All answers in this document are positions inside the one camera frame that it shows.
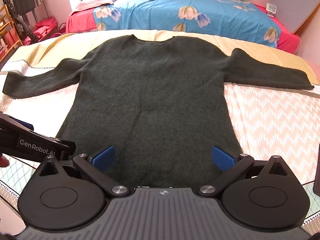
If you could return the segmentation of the person left hand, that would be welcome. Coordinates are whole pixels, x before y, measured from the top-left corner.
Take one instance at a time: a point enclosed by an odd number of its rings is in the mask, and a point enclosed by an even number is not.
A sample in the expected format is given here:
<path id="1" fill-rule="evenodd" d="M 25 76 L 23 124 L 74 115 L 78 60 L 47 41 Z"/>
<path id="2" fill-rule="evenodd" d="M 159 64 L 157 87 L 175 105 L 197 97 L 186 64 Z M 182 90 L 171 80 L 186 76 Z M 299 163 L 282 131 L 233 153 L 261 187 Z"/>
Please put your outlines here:
<path id="1" fill-rule="evenodd" d="M 8 161 L 8 159 L 1 155 L 0 156 L 0 167 L 8 167 L 10 165 L 10 162 Z"/>

